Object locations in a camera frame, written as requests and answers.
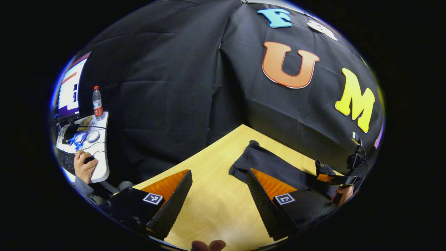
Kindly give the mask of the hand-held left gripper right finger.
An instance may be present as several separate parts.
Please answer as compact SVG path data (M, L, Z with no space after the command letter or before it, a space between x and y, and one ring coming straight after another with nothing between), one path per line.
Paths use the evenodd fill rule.
M336 203L310 187L294 188L254 168L247 171L246 182L274 241L306 232L338 208Z

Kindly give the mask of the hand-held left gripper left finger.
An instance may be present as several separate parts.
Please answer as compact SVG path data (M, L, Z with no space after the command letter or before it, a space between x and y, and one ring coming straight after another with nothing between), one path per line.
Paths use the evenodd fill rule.
M126 188L101 203L99 208L139 234L164 240L192 183L192 172L185 169L143 189Z

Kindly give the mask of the black jeans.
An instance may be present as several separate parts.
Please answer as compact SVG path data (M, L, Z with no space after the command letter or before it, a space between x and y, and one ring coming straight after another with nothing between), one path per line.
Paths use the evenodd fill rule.
M241 156L231 165L228 173L246 183L247 172L250 168L259 170L298 190L310 187L327 199L332 199L339 187L317 180L315 175L289 164L260 146L255 140L249 142Z

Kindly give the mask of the white desk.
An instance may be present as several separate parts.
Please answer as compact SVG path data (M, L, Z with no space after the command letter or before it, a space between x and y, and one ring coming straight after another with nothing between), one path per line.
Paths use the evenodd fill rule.
M79 135L77 135L76 139L73 140L72 144L62 144L61 143L61 131L59 132L57 141L56 141L56 148L59 148L63 151L69 152L69 153L75 153L77 152L77 146L79 149L83 150L84 152L90 153L92 156L94 156L95 159L97 159L99 162L96 166L96 169L94 170L92 177L91 177L91 183L98 183L105 181L109 177L109 167L108 167L108 161L107 161L107 124L109 121L109 113L104 112L105 115L104 119L102 121L96 121L95 116L92 116L92 120L87 126L87 129L85 131L81 131ZM83 119L76 120L75 124L80 124L80 122ZM86 140L86 135L90 131L98 130L100 133L100 138L95 143L88 143ZM60 169L65 174L65 177L70 182L75 181L75 175L72 175L68 173L64 168L61 167L59 163L59 159L56 154L58 165Z

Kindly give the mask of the black keyboard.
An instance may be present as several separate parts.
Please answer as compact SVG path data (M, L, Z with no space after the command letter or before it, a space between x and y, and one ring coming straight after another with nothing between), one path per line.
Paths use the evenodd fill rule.
M74 158L76 154L63 151L59 148L56 148L56 154L61 167L68 171L68 173L75 175Z

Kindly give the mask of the black backdrop cloth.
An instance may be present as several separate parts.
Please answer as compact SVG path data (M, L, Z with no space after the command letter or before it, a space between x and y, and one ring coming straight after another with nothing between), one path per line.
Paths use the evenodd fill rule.
M80 113L99 86L110 181L141 182L245 124L347 174L363 141L379 154L383 94L338 31L282 1L158 0L81 51Z

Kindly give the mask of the black monitor stand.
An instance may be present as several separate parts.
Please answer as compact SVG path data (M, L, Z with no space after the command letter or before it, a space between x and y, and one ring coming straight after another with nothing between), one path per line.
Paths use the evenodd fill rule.
M61 130L61 143L69 144L69 141L78 132L79 124L75 124L72 120L68 120L68 124L62 127Z

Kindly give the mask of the clear water bottle red label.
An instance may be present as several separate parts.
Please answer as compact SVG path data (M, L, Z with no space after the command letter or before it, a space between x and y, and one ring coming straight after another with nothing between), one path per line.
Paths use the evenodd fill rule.
M102 121L105 115L103 114L102 97L98 85L93 88L92 105L96 121Z

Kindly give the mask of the computer monitor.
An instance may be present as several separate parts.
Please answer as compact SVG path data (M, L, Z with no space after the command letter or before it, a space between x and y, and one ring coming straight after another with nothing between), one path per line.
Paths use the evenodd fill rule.
M70 119L78 119L80 78L91 51L79 58L73 57L66 65L57 83L56 104L53 121L61 122Z

